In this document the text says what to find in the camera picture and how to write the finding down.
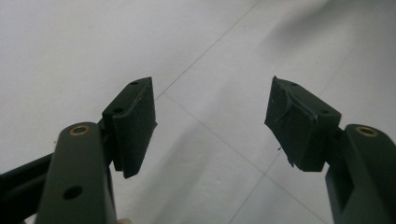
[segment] tile grout line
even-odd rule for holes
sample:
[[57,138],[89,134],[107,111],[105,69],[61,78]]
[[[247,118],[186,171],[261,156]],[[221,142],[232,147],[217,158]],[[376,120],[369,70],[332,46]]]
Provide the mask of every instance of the tile grout line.
[[250,196],[253,194],[254,190],[256,190],[256,188],[260,185],[260,183],[262,182],[262,180],[266,177],[267,175],[262,175],[262,178],[260,178],[260,180],[257,182],[257,184],[254,186],[253,190],[248,194],[248,196],[246,197],[246,199],[241,203],[241,206],[239,206],[238,210],[236,210],[235,214],[233,215],[233,217],[231,218],[231,220],[228,222],[229,224],[231,224],[233,222],[233,220],[236,218],[236,216],[238,215],[239,211],[241,211],[242,207],[244,206],[244,204],[248,201],[248,199],[250,198]]
[[206,49],[205,51],[204,51],[204,53],[202,53],[192,64],[190,64],[181,74],[180,74],[180,76],[178,76],[163,92],[161,92],[161,94],[160,95],[158,95],[156,98],[155,98],[155,100],[157,100],[158,98],[160,98],[170,87],[172,87],[187,71],[189,71],[190,70],[190,68],[192,68],[202,57],[204,57],[204,55],[206,55],[215,45],[217,45],[219,42],[220,42],[220,40],[224,37],[224,36],[226,36],[234,27],[235,27],[235,25],[236,24],[238,24],[242,19],[244,19],[245,18],[245,16],[255,7],[255,6],[257,6],[260,2],[261,2],[262,0],[259,0],[259,1],[257,1],[257,3],[255,3],[254,5],[253,5],[253,7],[251,7],[245,14],[243,14],[242,16],[241,16],[241,18],[239,18],[228,30],[226,30],[225,32],[224,32],[224,34],[221,36],[221,37],[219,37],[212,45],[210,45],[209,46],[209,48],[208,49]]
[[227,147],[229,147],[230,149],[232,149],[234,152],[236,152],[243,160],[247,161],[250,165],[252,165],[256,170],[258,170],[262,175],[265,175],[265,172],[262,171],[259,167],[257,167],[253,162],[251,162],[250,160],[248,160],[248,158],[246,158],[244,155],[242,155],[238,150],[236,150],[233,146],[231,146],[229,143],[227,143],[226,141],[224,141],[218,134],[214,133],[210,128],[208,128],[204,123],[202,123],[198,118],[196,118],[192,113],[190,113],[190,111],[188,111],[187,109],[185,109],[182,105],[180,105],[176,100],[174,100],[171,96],[169,96],[168,94],[164,94],[164,96],[168,97],[174,104],[176,104],[180,109],[182,109],[184,112],[186,112],[189,116],[191,116],[196,122],[198,122],[200,125],[202,125],[206,130],[208,130],[210,133],[212,133],[213,135],[215,135],[220,142],[222,142],[223,144],[225,144]]
[[300,200],[298,200],[296,197],[294,197],[294,195],[292,195],[290,192],[288,192],[287,190],[285,190],[282,186],[280,186],[278,183],[276,183],[276,181],[271,178],[271,176],[267,175],[268,179],[270,179],[274,184],[276,184],[280,189],[282,189],[283,191],[285,191],[287,194],[289,194],[289,196],[294,199],[297,203],[299,203],[303,208],[305,208],[306,210],[308,210],[309,213],[311,213],[312,215],[314,215],[314,217],[316,217],[317,219],[319,219],[321,222],[323,222],[323,224],[327,224],[326,221],[324,221],[321,217],[319,217],[317,214],[315,214],[313,211],[311,211],[311,209],[309,209],[305,204],[303,204],[302,202],[300,202]]
[[277,158],[280,156],[280,153],[282,153],[282,152],[277,153],[277,155],[274,158],[274,160],[271,161],[271,164],[268,166],[267,171],[265,171],[265,173],[264,173],[265,175],[267,175],[267,173],[271,170],[271,167],[274,165],[274,163],[276,162]]

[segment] screw hole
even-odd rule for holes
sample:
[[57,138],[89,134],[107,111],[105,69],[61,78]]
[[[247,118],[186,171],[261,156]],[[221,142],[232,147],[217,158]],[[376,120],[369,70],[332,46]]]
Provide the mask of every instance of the screw hole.
[[72,130],[70,130],[70,135],[77,136],[77,135],[83,135],[87,132],[90,131],[90,126],[88,125],[79,125],[77,127],[74,127]]
[[374,129],[367,128],[367,127],[357,127],[356,131],[366,137],[377,137],[378,132]]
[[64,192],[64,199],[65,200],[73,200],[73,199],[77,198],[81,193],[82,193],[82,187],[74,186],[70,189],[67,189]]
[[114,113],[117,113],[117,114],[122,113],[122,111],[123,111],[122,108],[117,108],[117,109],[114,109],[114,110],[113,110],[113,112],[114,112]]

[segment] tile floor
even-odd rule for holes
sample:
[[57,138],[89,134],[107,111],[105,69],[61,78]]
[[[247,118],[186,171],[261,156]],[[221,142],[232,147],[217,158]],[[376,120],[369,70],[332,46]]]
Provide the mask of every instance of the tile floor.
[[327,166],[291,168],[263,124],[273,76],[396,139],[391,0],[2,1],[0,27],[0,173],[153,77],[141,172],[113,174],[134,224],[332,223]]

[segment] floor tile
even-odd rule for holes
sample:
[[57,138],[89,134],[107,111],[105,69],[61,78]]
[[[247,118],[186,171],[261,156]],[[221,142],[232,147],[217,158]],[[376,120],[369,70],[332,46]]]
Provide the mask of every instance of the floor tile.
[[139,175],[114,174],[119,217],[134,223],[229,223],[262,173],[165,95]]
[[97,121],[129,82],[159,96],[257,0],[2,1],[0,173]]
[[335,3],[261,1],[167,93],[265,172],[279,146],[263,125],[272,77],[320,94],[372,20]]
[[268,177],[254,189],[231,223],[324,224]]
[[332,210],[325,181],[327,169],[326,165],[322,173],[304,173],[295,166],[291,167],[286,154],[282,152],[267,174],[294,199],[331,224]]

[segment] white floor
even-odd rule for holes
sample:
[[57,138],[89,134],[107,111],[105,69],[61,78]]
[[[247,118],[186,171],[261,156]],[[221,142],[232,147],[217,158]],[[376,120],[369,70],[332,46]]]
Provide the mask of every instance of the white floor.
[[2,1],[0,173],[153,77],[159,125],[140,174],[113,174],[118,217],[331,224],[327,167],[291,168],[263,124],[271,79],[396,139],[395,40],[392,0]]

